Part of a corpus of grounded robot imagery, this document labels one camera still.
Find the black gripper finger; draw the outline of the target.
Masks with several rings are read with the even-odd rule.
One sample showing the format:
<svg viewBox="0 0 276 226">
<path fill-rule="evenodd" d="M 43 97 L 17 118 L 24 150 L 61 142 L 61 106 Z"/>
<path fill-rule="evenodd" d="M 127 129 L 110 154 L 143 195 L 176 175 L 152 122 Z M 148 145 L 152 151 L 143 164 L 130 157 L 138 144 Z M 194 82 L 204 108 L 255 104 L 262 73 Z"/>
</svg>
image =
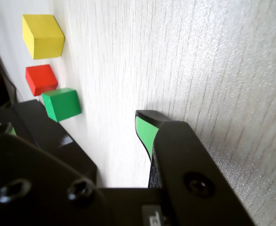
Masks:
<svg viewBox="0 0 276 226">
<path fill-rule="evenodd" d="M 136 134 L 156 167 L 174 226 L 252 226 L 253 220 L 185 121 L 136 110 Z"/>
<path fill-rule="evenodd" d="M 0 226 L 104 226 L 91 180 L 0 126 Z"/>
</svg>

